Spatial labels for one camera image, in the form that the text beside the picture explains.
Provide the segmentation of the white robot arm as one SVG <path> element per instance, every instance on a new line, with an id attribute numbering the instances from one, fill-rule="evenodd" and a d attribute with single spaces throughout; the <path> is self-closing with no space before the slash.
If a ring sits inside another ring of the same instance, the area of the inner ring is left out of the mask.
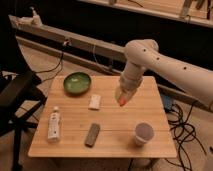
<path id="1" fill-rule="evenodd" d="M 118 104 L 123 106 L 132 98 L 144 72 L 151 70 L 213 111 L 213 71 L 167 57 L 158 50 L 153 39 L 132 40 L 125 45 L 127 61 L 116 92 Z"/>

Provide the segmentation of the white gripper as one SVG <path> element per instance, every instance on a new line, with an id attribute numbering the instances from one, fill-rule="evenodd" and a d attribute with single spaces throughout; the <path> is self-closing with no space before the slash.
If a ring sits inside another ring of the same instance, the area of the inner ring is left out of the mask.
<path id="1" fill-rule="evenodd" d="M 135 91 L 143 80 L 144 70 L 141 66 L 135 64 L 127 64 L 120 76 L 120 87 L 115 90 L 115 99 L 119 103 L 120 97 L 125 97 L 127 102 L 130 99 L 130 93 Z"/>

